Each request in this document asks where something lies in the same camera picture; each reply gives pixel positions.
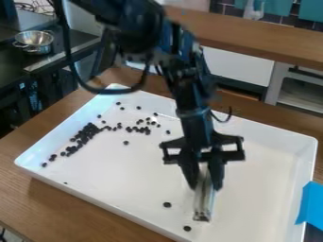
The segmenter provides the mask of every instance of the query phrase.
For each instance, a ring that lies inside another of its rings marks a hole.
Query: blue paper
[[[323,185],[314,181],[303,188],[296,224],[308,222],[323,231]]]
[[[245,9],[247,1],[248,0],[235,0],[234,6],[238,9]],[[256,10],[260,8],[262,1],[264,1],[265,13],[280,16],[289,16],[293,5],[293,0],[254,0],[254,8]]]
[[[323,1],[301,0],[298,17],[300,19],[323,22]]]

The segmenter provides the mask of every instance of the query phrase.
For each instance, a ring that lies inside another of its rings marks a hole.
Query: metal bowl
[[[54,35],[51,31],[25,31],[15,36],[13,46],[22,48],[25,52],[33,55],[43,55],[51,51]]]

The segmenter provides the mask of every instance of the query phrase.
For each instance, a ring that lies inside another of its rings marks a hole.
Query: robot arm
[[[160,144],[163,160],[165,164],[178,164],[189,186],[198,190],[195,219],[210,220],[211,208],[206,206],[211,203],[206,198],[212,199],[213,196],[205,194],[205,191],[220,190],[225,164],[244,160],[245,153],[242,137],[214,130],[213,113],[208,103],[215,94],[216,78],[211,75],[196,38],[178,23],[170,21],[163,8],[152,0],[71,1],[94,14],[96,20],[105,25],[124,60],[146,63],[141,84],[145,83],[150,64],[154,64],[164,76],[177,103],[184,136]],[[60,0],[56,0],[56,11],[60,19],[64,19]],[[70,46],[65,43],[69,58]],[[81,80],[79,82],[90,92],[98,94],[124,94],[138,90],[138,86],[118,92],[97,90]],[[223,151],[222,146],[232,144],[236,145],[236,150]],[[170,154],[170,149],[178,149],[179,153]],[[205,176],[201,176],[200,164],[207,167]]]

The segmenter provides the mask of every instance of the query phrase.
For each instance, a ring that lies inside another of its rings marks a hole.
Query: plastic tray
[[[182,136],[175,108],[173,100],[145,92],[98,95],[15,163],[43,182],[177,241],[303,241],[305,224],[295,225],[295,220],[302,187],[313,177],[317,141],[235,116],[228,124],[215,123],[219,132],[245,137],[246,161],[226,166],[212,222],[196,222],[192,220],[194,193],[177,165],[162,163],[159,149],[161,141]],[[125,131],[147,117],[161,127],[152,128],[150,135]],[[121,122],[124,128],[101,132],[71,157],[59,156],[48,167],[41,166],[51,154],[70,146],[70,138],[88,122],[105,126],[101,120],[110,126]],[[171,208],[162,206],[166,201],[172,203]],[[183,230],[186,225],[191,226],[190,232]]]

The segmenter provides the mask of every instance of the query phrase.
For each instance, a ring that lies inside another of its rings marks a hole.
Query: small black bead
[[[163,206],[164,206],[165,208],[171,208],[171,207],[172,207],[172,203],[170,203],[170,202],[166,201],[166,202],[163,204]]]
[[[190,226],[184,226],[183,229],[186,232],[190,232],[192,230],[192,228]]]

